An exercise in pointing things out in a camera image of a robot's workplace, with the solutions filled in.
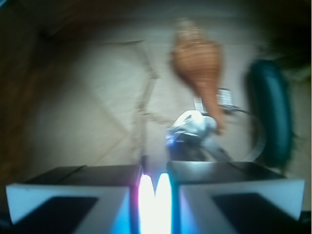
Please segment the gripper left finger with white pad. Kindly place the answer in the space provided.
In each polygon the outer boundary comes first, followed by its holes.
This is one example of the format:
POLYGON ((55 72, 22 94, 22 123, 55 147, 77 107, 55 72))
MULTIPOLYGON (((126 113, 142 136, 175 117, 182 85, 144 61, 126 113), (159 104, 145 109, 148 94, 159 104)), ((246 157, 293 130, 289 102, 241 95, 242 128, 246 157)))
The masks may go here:
POLYGON ((6 187, 13 234, 138 234, 138 164, 58 167, 6 187))

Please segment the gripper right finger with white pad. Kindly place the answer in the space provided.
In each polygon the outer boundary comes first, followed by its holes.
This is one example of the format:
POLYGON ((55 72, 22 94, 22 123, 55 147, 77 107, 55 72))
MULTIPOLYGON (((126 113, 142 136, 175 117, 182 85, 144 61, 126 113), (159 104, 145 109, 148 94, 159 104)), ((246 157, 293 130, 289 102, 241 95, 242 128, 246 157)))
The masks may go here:
POLYGON ((251 162, 170 161, 174 234, 302 234, 305 182, 251 162))

